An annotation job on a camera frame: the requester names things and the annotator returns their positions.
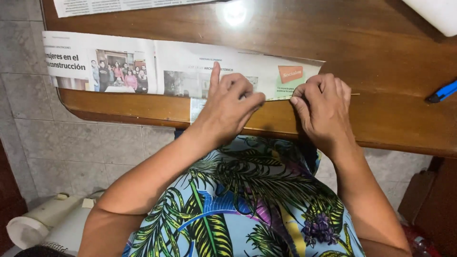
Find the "wooden table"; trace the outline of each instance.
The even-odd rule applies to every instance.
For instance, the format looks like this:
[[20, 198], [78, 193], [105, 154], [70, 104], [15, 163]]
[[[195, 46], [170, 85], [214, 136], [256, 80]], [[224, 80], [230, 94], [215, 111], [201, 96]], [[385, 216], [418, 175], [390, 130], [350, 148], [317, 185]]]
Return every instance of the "wooden table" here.
[[[226, 3], [57, 18], [43, 0], [47, 30], [217, 44], [327, 61], [353, 88], [351, 122], [362, 146], [457, 156], [457, 94], [426, 96], [457, 76], [457, 37], [446, 38], [401, 0], [243, 0], [245, 20], [230, 25]], [[59, 89], [76, 116], [185, 128], [189, 99]], [[243, 133], [297, 138], [288, 101], [268, 102]]]

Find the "hand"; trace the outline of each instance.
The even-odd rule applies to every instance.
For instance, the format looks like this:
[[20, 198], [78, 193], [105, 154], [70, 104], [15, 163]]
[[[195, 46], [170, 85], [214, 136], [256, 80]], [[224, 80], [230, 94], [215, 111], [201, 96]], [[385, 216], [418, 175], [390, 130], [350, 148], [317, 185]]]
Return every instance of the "hand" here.
[[265, 94], [254, 93], [243, 75], [229, 74], [219, 81], [220, 71], [219, 63], [214, 62], [208, 100], [188, 129], [199, 133], [212, 149], [233, 140], [265, 102]]
[[333, 74], [316, 75], [299, 85], [290, 102], [303, 130], [334, 163], [360, 151], [349, 122], [351, 88]]

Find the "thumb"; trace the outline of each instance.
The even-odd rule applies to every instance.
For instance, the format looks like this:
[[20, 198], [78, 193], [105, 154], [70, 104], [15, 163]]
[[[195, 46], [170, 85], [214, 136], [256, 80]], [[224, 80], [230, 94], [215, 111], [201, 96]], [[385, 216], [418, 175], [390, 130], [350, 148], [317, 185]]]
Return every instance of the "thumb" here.
[[309, 122], [310, 122], [309, 108], [308, 108], [308, 105], [305, 103], [305, 101], [301, 97], [292, 96], [290, 98], [290, 102], [292, 103], [293, 107], [295, 108], [298, 115], [300, 116], [300, 119], [302, 120], [302, 124], [309, 124]]

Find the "orange logo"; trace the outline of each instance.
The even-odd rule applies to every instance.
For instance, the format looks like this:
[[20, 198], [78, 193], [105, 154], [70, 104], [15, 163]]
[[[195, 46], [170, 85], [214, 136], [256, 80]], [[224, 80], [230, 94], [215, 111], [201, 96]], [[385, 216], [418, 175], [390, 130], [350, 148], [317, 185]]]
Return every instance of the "orange logo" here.
[[278, 68], [283, 84], [303, 77], [302, 66], [278, 66]]

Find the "tropical print fabric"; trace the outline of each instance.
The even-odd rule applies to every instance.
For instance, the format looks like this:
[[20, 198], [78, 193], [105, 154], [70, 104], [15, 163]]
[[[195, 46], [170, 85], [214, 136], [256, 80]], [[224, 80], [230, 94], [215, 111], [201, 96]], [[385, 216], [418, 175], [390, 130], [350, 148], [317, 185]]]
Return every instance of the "tropical print fabric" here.
[[162, 194], [123, 257], [364, 256], [343, 203], [313, 177], [316, 150], [303, 152], [249, 136], [212, 151]]

